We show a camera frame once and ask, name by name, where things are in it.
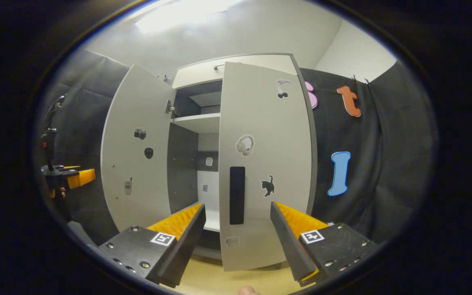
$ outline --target cabinet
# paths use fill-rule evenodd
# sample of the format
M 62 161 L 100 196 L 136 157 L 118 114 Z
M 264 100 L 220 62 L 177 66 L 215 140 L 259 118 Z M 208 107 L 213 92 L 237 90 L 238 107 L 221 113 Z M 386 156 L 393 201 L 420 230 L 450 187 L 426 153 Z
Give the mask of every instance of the cabinet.
M 219 233 L 224 270 L 264 267 L 285 261 L 270 202 L 312 210 L 315 146 L 290 54 L 201 62 L 179 69 L 173 86 L 134 65 L 105 122 L 103 190 L 120 231 L 204 203 L 204 229 Z

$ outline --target door handle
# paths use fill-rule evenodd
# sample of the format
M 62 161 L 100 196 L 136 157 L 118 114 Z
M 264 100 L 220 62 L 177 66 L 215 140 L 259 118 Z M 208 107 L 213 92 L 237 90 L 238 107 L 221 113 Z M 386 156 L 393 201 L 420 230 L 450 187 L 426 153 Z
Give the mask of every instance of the door handle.
M 230 168 L 229 187 L 229 224 L 243 224 L 245 211 L 245 167 Z

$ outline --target open cabinet door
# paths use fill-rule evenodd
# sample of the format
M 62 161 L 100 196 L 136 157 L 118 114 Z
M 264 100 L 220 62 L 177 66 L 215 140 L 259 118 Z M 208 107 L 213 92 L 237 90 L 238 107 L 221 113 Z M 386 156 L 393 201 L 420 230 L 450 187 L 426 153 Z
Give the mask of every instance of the open cabinet door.
M 170 216 L 167 146 L 176 90 L 133 65 L 121 82 L 103 129 L 101 179 L 116 227 L 150 226 Z M 141 129 L 143 136 L 135 137 Z
M 270 220 L 270 202 L 307 210 L 312 156 L 307 104 L 298 76 L 226 62 L 219 151 L 225 271 L 285 261 Z

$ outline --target tan floor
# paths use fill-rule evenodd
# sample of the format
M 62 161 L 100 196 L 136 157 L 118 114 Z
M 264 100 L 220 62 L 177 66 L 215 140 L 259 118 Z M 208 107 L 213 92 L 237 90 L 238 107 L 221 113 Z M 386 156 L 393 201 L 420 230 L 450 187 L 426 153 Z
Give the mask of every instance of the tan floor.
M 280 269 L 224 272 L 219 260 L 193 256 L 174 290 L 185 295 L 237 295 L 243 286 L 252 286 L 261 295 L 285 295 L 303 289 L 294 280 L 287 262 L 281 263 Z

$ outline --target finger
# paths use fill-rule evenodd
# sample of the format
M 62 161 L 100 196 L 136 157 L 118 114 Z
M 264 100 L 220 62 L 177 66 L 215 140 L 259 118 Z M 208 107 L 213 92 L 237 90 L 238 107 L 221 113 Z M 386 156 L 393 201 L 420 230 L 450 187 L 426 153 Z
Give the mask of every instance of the finger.
M 238 295 L 260 295 L 260 293 L 257 293 L 251 286 L 245 286 L 238 290 Z

